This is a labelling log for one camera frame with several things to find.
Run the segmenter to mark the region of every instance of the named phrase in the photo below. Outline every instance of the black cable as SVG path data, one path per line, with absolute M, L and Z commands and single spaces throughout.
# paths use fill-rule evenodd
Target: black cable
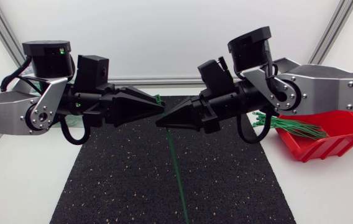
M 268 134 L 269 130 L 270 130 L 270 122 L 272 120 L 272 115 L 270 113 L 266 114 L 266 118 L 265 118 L 265 125 L 264 128 L 262 130 L 262 132 L 255 138 L 253 139 L 247 139 L 244 134 L 243 134 L 243 130 L 241 128 L 241 115 L 237 115 L 237 132 L 239 133 L 239 136 L 241 139 L 243 139 L 243 141 L 245 141 L 246 143 L 249 144 L 255 144 L 260 142 L 261 140 L 264 139 L 264 137 Z
M 10 84 L 10 82 L 13 81 L 13 79 L 15 79 L 18 75 L 20 75 L 31 63 L 32 61 L 32 57 L 31 56 L 26 56 L 26 60 L 25 62 L 23 62 L 23 64 L 12 74 L 6 76 L 0 85 L 0 90 L 2 92 L 7 91 L 7 86 L 8 84 Z
M 275 80 L 273 79 L 277 75 L 278 67 L 276 65 L 273 65 L 273 61 L 270 56 L 270 52 L 265 51 L 265 54 L 267 56 L 267 61 L 268 61 L 267 69 L 265 70 L 266 84 L 267 84 L 270 92 L 273 93 L 278 100 L 281 100 L 280 92 L 277 90 Z M 273 74 L 273 72 L 272 72 L 273 66 L 275 66 L 275 74 Z
M 26 79 L 26 78 L 24 78 L 24 77 L 20 77 L 20 76 L 18 76 L 18 77 L 16 77 L 16 78 L 25 81 L 25 82 L 26 82 L 27 84 L 29 84 L 35 91 L 37 91 L 37 93 L 40 93 L 40 95 L 42 95 L 42 91 L 41 91 L 39 88 L 37 88 L 37 86 L 35 86 L 32 82 L 30 82 L 28 79 Z
M 84 117 L 83 117 L 83 124 L 84 124 L 84 136 L 81 139 L 75 139 L 73 136 L 71 136 L 69 132 L 69 127 L 67 126 L 66 123 L 66 115 L 61 115 L 59 118 L 60 121 L 60 127 L 62 129 L 62 133 L 65 136 L 66 140 L 72 144 L 75 145 L 81 145 L 84 144 L 88 141 L 89 136 L 91 134 L 91 128 L 86 125 Z

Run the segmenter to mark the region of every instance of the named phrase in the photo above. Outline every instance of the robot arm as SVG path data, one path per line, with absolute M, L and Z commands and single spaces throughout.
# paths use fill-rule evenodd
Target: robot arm
M 198 67 L 206 89 L 165 113 L 156 125 L 205 133 L 220 130 L 219 122 L 236 117 L 240 137 L 248 143 L 262 140 L 272 116 L 353 111 L 353 73 L 320 65 L 300 65 L 287 58 L 272 61 L 267 39 L 269 27 L 244 34 L 228 43 L 234 83 L 223 58 Z M 264 130 L 255 139 L 244 137 L 241 114 L 261 110 L 267 114 Z
M 74 63 L 67 41 L 33 41 L 23 43 L 27 55 L 25 65 L 6 77 L 0 86 L 0 134 L 38 135 L 46 133 L 60 122 L 65 137 L 73 144 L 83 144 L 89 138 L 90 127 L 100 127 L 103 121 L 121 124 L 163 113 L 156 99 L 134 87 L 115 88 L 108 83 L 109 59 L 89 55 L 78 57 L 73 84 Z M 34 75 L 20 75 L 32 61 Z M 19 78 L 12 91 L 7 84 Z M 32 82 L 40 95 L 32 94 Z M 85 135 L 73 139 L 65 116 L 81 115 Z

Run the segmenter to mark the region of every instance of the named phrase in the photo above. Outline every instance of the red plastic bin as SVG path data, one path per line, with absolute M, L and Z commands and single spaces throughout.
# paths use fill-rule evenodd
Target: red plastic bin
M 329 136 L 329 138 L 313 140 L 294 136 L 284 129 L 277 128 L 277 133 L 299 161 L 307 162 L 310 159 L 342 156 L 353 147 L 353 112 L 331 111 L 314 115 L 280 115 L 279 118 L 315 124 L 322 127 Z

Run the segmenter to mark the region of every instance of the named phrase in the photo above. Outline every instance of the green wire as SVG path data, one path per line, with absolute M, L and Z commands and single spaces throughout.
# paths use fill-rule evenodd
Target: green wire
M 261 126 L 265 124 L 265 115 L 259 112 L 253 112 L 257 115 L 257 122 L 253 124 L 253 127 Z M 320 126 L 306 123 L 304 121 L 295 121 L 290 119 L 280 119 L 273 118 L 270 123 L 271 128 L 282 128 L 285 131 L 295 135 L 306 138 L 311 138 L 313 140 L 318 140 L 322 138 L 327 138 L 328 135 L 324 132 Z
M 155 95 L 156 97 L 156 102 L 157 104 L 161 105 L 162 100 L 160 95 Z M 177 163 L 177 154 L 175 153 L 174 149 L 174 144 L 172 143 L 172 138 L 171 138 L 171 132 L 168 128 L 165 128 L 165 132 L 167 134 L 167 139 L 168 139 L 168 144 L 170 145 L 170 150 L 171 150 L 171 156 L 172 156 L 172 162 L 174 163 L 174 168 L 175 168 L 175 173 L 176 173 L 176 179 L 178 181 L 178 188 L 179 188 L 179 193 L 181 195 L 181 201 L 182 201 L 182 207 L 183 207 L 183 214 L 185 216 L 186 224 L 189 224 L 189 218 L 188 218 L 188 210 L 186 209 L 186 203 L 185 203 L 185 196 L 183 195 L 183 188 L 182 188 L 182 181 L 181 181 L 181 175 L 179 173 L 178 169 L 178 163 Z

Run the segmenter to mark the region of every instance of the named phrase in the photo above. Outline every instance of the black rubber mat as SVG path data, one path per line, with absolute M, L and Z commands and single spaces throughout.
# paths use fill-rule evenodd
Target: black rubber mat
M 184 98 L 162 97 L 167 107 Z M 186 223 L 157 118 L 94 129 L 51 223 Z M 221 125 L 213 134 L 171 130 L 189 222 L 295 223 L 260 144 L 238 137 L 236 119 Z M 242 127 L 254 134 L 246 116 Z

